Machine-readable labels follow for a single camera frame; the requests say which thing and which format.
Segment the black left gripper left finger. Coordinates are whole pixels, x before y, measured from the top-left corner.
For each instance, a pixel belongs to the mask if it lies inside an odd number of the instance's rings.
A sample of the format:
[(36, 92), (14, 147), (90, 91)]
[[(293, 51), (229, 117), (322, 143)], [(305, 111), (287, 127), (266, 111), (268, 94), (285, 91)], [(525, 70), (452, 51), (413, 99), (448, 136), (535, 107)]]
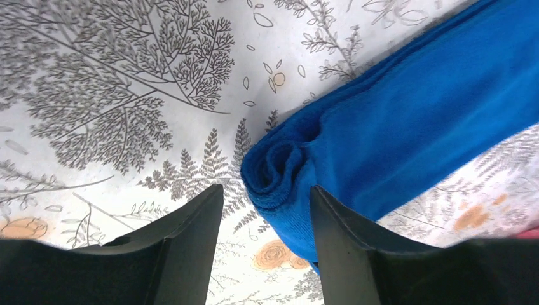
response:
[(224, 204), (220, 184), (104, 245), (1, 241), (2, 304), (204, 304)]

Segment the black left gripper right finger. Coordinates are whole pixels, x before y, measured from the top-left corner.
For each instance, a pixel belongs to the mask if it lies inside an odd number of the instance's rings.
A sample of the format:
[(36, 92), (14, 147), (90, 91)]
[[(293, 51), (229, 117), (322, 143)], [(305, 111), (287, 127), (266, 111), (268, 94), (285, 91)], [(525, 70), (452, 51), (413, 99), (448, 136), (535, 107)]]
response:
[(396, 234), (311, 189), (326, 304), (538, 303), (538, 240), (471, 239), (437, 248)]

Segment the blue towel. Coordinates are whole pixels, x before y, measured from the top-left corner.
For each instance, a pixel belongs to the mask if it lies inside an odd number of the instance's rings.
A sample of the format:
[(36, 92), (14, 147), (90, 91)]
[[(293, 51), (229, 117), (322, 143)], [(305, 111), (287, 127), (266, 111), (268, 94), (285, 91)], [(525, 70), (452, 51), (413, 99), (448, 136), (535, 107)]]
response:
[(240, 174), (316, 266), (313, 186), (375, 221), (537, 122), (538, 2), (477, 1), (273, 128)]

